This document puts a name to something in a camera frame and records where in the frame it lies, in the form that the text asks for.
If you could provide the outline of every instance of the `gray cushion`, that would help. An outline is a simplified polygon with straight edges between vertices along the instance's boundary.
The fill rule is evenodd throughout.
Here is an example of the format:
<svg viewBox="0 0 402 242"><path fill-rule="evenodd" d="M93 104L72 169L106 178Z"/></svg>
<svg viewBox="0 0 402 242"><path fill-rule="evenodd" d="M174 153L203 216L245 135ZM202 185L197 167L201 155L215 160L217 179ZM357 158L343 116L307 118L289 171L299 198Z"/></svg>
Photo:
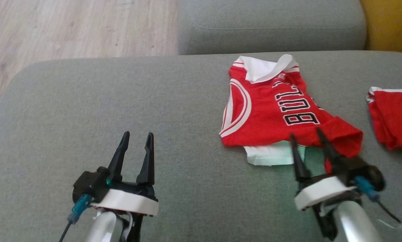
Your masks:
<svg viewBox="0 0 402 242"><path fill-rule="evenodd" d="M359 0L181 0L178 53L363 49Z"/></svg>
<svg viewBox="0 0 402 242"><path fill-rule="evenodd" d="M402 53L290 54L316 102L363 130L361 155L383 171L383 201L402 218L402 150L376 141L365 101L371 86L402 88ZM57 60L18 73L0 104L0 241L57 241L73 182L107 165L126 130L125 181L135 181L147 133L155 134L160 208L144 219L142 241L320 241L313 213L293 203L291 166L254 167L243 148L221 143L227 71L238 56ZM322 160L307 159L319 172ZM365 209L385 241L402 240L377 221L395 225L376 205ZM66 241L82 241L94 214Z"/></svg>

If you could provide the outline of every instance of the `red fabric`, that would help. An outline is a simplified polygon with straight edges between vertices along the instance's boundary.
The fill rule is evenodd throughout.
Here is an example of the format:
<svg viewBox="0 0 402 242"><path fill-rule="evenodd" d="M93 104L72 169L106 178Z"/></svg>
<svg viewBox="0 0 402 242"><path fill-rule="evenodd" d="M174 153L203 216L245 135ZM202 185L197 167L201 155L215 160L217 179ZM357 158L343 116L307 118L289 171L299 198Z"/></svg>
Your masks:
<svg viewBox="0 0 402 242"><path fill-rule="evenodd" d="M375 135L390 150L402 148L402 92L378 90L368 104Z"/></svg>
<svg viewBox="0 0 402 242"><path fill-rule="evenodd" d="M325 165L324 165L324 167L325 167L326 173L332 174L332 165L331 165L331 161L329 161L328 158L326 158L326 160L325 160Z"/></svg>
<svg viewBox="0 0 402 242"><path fill-rule="evenodd" d="M250 112L247 120L233 133L224 136L227 130L232 129L236 124L225 126L228 117L224 115L223 130L221 132L222 142L226 146L263 146L276 142L289 141L290 133L295 134L298 143L304 146L320 146L316 128L320 127L333 146L345 156L357 155L361 148L363 133L351 126L339 117L333 117L325 110L316 105L313 99L306 93L307 86L302 79L299 71L285 70L275 78L251 84L246 81L247 71L243 67L232 66L229 70L231 78L231 95L233 102L232 123L241 123L239 118L246 112ZM276 100L276 95L293 92L295 95L286 95ZM304 107L304 103L287 103L285 108L292 106L303 106L300 110L286 110L284 112L279 103L281 101L304 99L309 107ZM251 110L248 107L248 100L251 101ZM312 113L315 121L311 123L292 124L286 122L286 115L300 115L302 113ZM301 117L302 120L312 120L310 116ZM290 118L291 121L298 121L297 118Z"/></svg>

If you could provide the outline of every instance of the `basketball jersey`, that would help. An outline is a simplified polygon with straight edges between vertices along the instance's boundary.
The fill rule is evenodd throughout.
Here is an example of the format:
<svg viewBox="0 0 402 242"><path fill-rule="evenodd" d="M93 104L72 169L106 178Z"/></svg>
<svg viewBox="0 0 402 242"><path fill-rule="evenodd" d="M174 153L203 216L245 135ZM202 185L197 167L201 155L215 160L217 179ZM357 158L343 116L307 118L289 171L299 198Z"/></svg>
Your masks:
<svg viewBox="0 0 402 242"><path fill-rule="evenodd" d="M291 133L300 145L320 146L320 127L340 153L359 153L362 132L316 105L291 55L277 63L240 56L229 75L230 96L219 133L225 146L270 146L289 141Z"/></svg>
<svg viewBox="0 0 402 242"><path fill-rule="evenodd" d="M377 139L390 150L402 148L402 89L371 87L367 101Z"/></svg>

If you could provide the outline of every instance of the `blue cable connector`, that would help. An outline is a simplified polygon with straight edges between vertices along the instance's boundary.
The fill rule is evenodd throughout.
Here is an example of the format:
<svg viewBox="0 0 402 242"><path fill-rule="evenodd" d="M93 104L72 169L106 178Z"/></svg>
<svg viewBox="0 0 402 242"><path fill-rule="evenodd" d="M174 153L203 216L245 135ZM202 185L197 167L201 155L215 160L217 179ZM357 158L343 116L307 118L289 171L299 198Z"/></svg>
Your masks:
<svg viewBox="0 0 402 242"><path fill-rule="evenodd" d="M362 192L365 193L368 198L371 200L371 202L377 202L378 199L380 198L379 193L374 189L374 187L371 185L370 182L368 182L367 179L363 176L356 176L354 179L355 185L358 187L358 189Z"/></svg>
<svg viewBox="0 0 402 242"><path fill-rule="evenodd" d="M91 203L92 197L87 194L83 194L72 208L72 213L67 218L68 221L72 224L75 224L78 219L80 219L80 215L84 212L84 210L90 207Z"/></svg>

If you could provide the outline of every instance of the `wooden floor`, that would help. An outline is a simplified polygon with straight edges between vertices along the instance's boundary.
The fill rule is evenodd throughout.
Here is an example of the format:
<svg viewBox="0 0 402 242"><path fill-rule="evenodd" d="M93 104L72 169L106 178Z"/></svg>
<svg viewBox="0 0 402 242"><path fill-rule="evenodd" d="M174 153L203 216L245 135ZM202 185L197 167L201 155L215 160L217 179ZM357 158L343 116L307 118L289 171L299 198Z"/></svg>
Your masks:
<svg viewBox="0 0 402 242"><path fill-rule="evenodd" d="M178 0L0 0L0 97L39 61L176 55Z"/></svg>

